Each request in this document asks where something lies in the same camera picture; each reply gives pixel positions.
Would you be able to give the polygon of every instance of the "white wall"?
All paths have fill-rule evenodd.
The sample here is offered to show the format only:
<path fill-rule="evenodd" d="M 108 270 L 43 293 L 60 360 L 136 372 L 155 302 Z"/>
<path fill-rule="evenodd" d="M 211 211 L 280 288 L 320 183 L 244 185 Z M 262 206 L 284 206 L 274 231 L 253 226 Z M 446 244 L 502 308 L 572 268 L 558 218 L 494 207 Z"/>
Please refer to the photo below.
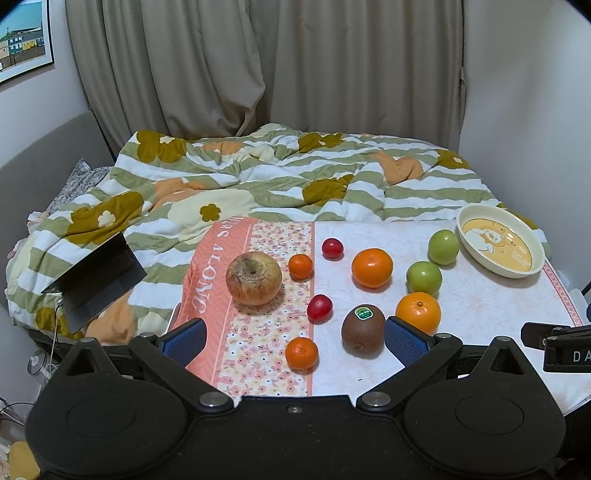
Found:
<path fill-rule="evenodd" d="M 459 153 L 545 231 L 571 287 L 591 280 L 591 23 L 565 0 L 465 0 Z"/>
<path fill-rule="evenodd" d="M 49 3 L 55 64 L 0 86 L 0 164 L 88 110 L 70 45 L 64 0 Z M 27 361 L 36 349 L 25 330 L 13 327 L 8 312 L 0 307 L 0 396 L 10 402 L 36 398 L 39 384 L 27 374 Z M 0 436 L 18 437 L 17 430 L 2 422 Z"/>
<path fill-rule="evenodd" d="M 49 2 L 55 63 L 0 86 L 0 165 L 88 110 L 66 21 L 65 0 Z"/>

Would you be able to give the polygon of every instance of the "curtain fold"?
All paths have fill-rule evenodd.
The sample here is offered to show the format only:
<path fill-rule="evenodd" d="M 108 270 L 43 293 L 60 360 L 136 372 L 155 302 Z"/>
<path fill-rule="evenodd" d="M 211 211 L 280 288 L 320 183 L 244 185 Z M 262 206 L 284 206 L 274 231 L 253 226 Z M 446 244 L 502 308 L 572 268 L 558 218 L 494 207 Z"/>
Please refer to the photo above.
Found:
<path fill-rule="evenodd" d="M 462 0 L 66 0 L 109 145 L 151 129 L 388 134 L 456 149 Z"/>

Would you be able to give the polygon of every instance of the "gray headboard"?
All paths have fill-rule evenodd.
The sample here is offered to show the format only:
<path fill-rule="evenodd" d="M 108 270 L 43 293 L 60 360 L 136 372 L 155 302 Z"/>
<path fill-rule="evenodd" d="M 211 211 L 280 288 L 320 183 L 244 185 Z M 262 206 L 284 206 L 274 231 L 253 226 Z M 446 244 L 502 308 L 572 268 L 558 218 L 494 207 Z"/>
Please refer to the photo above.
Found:
<path fill-rule="evenodd" d="M 46 210 L 82 157 L 92 168 L 113 165 L 92 112 L 57 127 L 0 167 L 0 303 L 5 307 L 6 254 L 28 236 L 28 215 Z"/>

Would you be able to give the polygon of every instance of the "orange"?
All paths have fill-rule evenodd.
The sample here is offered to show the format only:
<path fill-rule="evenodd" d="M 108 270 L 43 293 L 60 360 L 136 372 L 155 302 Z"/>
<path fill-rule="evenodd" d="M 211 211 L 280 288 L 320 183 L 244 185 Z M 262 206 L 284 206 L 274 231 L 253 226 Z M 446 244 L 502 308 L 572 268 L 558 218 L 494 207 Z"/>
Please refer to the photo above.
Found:
<path fill-rule="evenodd" d="M 308 370 L 318 361 L 318 347 L 305 337 L 296 337 L 285 347 L 287 365 L 294 370 Z"/>
<path fill-rule="evenodd" d="M 312 275 L 314 262 L 306 254 L 297 254 L 290 258 L 287 267 L 289 268 L 292 277 L 302 280 L 303 278 L 308 278 Z"/>
<path fill-rule="evenodd" d="M 396 307 L 396 317 L 432 335 L 441 321 L 441 308 L 428 293 L 418 291 L 402 297 Z"/>
<path fill-rule="evenodd" d="M 369 288 L 380 288 L 392 275 L 392 257 L 381 248 L 362 250 L 351 263 L 351 273 L 357 283 Z"/>

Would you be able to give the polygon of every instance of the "red fruit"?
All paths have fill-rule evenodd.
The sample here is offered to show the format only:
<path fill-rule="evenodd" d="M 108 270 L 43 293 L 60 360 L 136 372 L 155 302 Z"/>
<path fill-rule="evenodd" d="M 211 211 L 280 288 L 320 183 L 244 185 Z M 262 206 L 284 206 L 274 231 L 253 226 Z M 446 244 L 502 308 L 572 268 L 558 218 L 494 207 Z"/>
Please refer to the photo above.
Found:
<path fill-rule="evenodd" d="M 322 254 L 326 258 L 339 258 L 345 251 L 343 244 L 336 238 L 327 238 L 322 243 Z"/>
<path fill-rule="evenodd" d="M 314 295 L 308 304 L 308 318 L 311 323 L 324 320 L 332 312 L 332 301 L 326 295 Z"/>

